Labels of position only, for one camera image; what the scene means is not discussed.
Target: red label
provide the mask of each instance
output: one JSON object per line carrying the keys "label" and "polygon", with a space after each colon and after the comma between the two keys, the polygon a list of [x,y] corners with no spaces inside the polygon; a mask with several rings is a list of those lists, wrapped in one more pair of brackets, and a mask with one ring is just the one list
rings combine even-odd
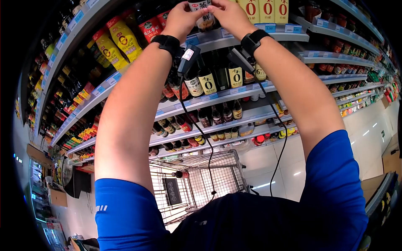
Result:
{"label": "red label", "polygon": [[149,43],[151,43],[152,37],[159,35],[162,32],[162,25],[159,23],[156,16],[140,24],[139,28]]}

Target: plastic bottle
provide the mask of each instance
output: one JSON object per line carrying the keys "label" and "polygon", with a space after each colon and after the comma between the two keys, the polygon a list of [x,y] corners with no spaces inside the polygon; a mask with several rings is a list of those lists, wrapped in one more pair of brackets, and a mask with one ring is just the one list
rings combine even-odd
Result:
{"label": "plastic bottle", "polygon": [[92,38],[98,45],[102,54],[112,63],[117,71],[128,65],[115,43],[109,39],[109,32],[106,28],[100,29]]}

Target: wrist strap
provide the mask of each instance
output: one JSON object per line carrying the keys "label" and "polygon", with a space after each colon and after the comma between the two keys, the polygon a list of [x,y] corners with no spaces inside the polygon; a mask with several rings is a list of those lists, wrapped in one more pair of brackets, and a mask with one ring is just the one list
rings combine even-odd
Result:
{"label": "wrist strap", "polygon": [[270,35],[268,33],[266,33],[263,30],[256,30],[255,32],[253,32],[252,34],[247,34],[244,36],[244,38],[242,39],[242,41],[240,42],[242,47],[247,51],[248,54],[250,54],[251,56],[254,55],[254,51],[260,47],[261,42],[260,40],[263,37],[270,37]]}

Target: metal wire basket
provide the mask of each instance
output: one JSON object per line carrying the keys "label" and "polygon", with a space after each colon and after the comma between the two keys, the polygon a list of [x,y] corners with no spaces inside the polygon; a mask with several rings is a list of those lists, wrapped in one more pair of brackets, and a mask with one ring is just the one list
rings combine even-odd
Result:
{"label": "metal wire basket", "polygon": [[[210,156],[149,160],[155,199],[165,225],[184,220],[210,202],[212,182],[217,192],[214,199],[228,193],[250,192],[235,150],[212,155],[212,180],[208,170]],[[186,171],[189,177],[175,178],[172,172],[176,171]]]}

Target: glass bottle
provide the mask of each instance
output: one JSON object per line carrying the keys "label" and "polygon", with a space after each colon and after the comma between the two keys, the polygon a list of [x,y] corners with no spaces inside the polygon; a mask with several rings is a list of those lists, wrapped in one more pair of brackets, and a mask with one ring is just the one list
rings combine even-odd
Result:
{"label": "glass bottle", "polygon": [[232,111],[229,109],[228,104],[226,104],[226,102],[224,102],[223,105],[224,105],[224,109],[223,109],[222,113],[224,115],[224,121],[230,122],[233,120]]}
{"label": "glass bottle", "polygon": [[243,109],[242,105],[240,104],[239,100],[236,99],[233,105],[233,117],[234,119],[241,119],[243,116]]}
{"label": "glass bottle", "polygon": [[224,122],[222,115],[216,109],[215,105],[212,105],[212,119],[215,124],[222,124]]}

